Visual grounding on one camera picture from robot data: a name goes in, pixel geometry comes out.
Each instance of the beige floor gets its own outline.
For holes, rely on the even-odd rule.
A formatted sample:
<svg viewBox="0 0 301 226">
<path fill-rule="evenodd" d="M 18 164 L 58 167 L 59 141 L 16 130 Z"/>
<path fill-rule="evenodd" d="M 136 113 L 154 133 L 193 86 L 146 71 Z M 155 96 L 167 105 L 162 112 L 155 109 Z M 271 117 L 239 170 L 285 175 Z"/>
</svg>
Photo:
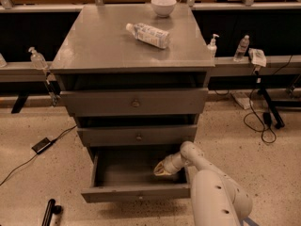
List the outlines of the beige floor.
<svg viewBox="0 0 301 226">
<path fill-rule="evenodd" d="M 263 105 L 256 101 L 258 110 Z M 11 104 L 0 99 L 0 181 L 34 155 L 31 147 L 40 139 L 55 138 L 74 125 L 63 106 L 45 106 L 34 98 L 20 114 L 12 115 L 10 109 Z M 260 133 L 244 125 L 248 112 L 230 95 L 210 96 L 199 119 L 196 144 L 252 196 L 253 211 L 244 225 L 299 226 L 300 111 L 280 111 L 286 126 L 275 129 L 273 144 L 263 143 Z M 260 128 L 255 119 L 249 121 Z M 0 225 L 41 225 L 51 198 L 64 207 L 64 226 L 194 225 L 189 199 L 86 203 L 80 192 L 89 187 L 91 170 L 87 151 L 72 131 L 0 187 Z"/>
</svg>

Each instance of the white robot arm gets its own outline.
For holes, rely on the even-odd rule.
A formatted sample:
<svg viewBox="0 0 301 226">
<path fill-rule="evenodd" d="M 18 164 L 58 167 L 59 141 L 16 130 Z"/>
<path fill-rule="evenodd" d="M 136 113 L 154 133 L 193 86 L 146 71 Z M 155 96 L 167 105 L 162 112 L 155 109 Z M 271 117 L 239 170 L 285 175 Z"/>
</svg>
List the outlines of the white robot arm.
<svg viewBox="0 0 301 226">
<path fill-rule="evenodd" d="M 167 156 L 154 174 L 171 175 L 192 164 L 198 170 L 191 187 L 196 226 L 240 226 L 252 211 L 252 200 L 233 179 L 206 160 L 194 143 L 185 141 L 178 153 Z"/>
</svg>

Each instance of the gray countertop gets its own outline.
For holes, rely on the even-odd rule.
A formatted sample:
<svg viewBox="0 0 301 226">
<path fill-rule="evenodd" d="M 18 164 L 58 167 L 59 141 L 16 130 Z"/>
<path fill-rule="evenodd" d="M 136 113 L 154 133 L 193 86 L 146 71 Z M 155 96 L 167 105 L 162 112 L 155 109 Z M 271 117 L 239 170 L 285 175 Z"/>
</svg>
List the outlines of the gray countertop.
<svg viewBox="0 0 301 226">
<path fill-rule="evenodd" d="M 144 23 L 170 32 L 165 50 L 136 40 L 126 24 Z M 191 8 L 178 4 L 167 18 L 151 4 L 85 6 L 53 61 L 53 73 L 138 72 L 213 67 Z"/>
</svg>

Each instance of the cabinet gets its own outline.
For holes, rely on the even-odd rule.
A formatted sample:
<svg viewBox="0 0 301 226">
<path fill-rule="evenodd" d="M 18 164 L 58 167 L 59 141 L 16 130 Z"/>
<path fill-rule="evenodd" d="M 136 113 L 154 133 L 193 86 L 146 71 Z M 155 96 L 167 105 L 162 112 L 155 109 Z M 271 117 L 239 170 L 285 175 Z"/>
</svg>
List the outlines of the cabinet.
<svg viewBox="0 0 301 226">
<path fill-rule="evenodd" d="M 135 40 L 127 23 L 169 30 L 161 50 Z M 155 166 L 194 140 L 213 66 L 187 6 L 159 18 L 150 5 L 86 6 L 51 71 L 94 164 L 87 202 L 186 198 L 189 177 L 156 177 Z"/>
</svg>

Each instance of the hand sanitizer bottle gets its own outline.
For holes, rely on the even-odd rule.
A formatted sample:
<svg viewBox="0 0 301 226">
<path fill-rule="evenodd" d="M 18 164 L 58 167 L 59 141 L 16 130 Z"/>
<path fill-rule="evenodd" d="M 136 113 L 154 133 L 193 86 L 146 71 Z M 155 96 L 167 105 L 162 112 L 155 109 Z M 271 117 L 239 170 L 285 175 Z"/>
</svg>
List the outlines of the hand sanitizer bottle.
<svg viewBox="0 0 301 226">
<path fill-rule="evenodd" d="M 0 68 L 5 67 L 7 65 L 6 60 L 3 58 L 3 56 L 0 54 Z"/>
<path fill-rule="evenodd" d="M 211 58 L 215 57 L 216 50 L 217 50 L 217 47 L 215 45 L 216 42 L 215 38 L 219 38 L 219 36 L 217 34 L 213 34 L 213 38 L 211 39 L 210 43 L 207 45 L 211 53 Z"/>
<path fill-rule="evenodd" d="M 245 35 L 239 42 L 236 53 L 234 55 L 234 61 L 239 62 L 243 59 L 246 49 L 248 47 L 248 44 L 250 43 L 249 36 Z"/>
<path fill-rule="evenodd" d="M 47 70 L 49 68 L 43 54 L 38 53 L 35 47 L 30 47 L 28 52 L 32 53 L 30 59 L 37 70 Z"/>
<path fill-rule="evenodd" d="M 169 45 L 169 32 L 146 24 L 127 24 L 126 30 L 132 33 L 137 40 L 144 41 L 160 49 Z"/>
</svg>

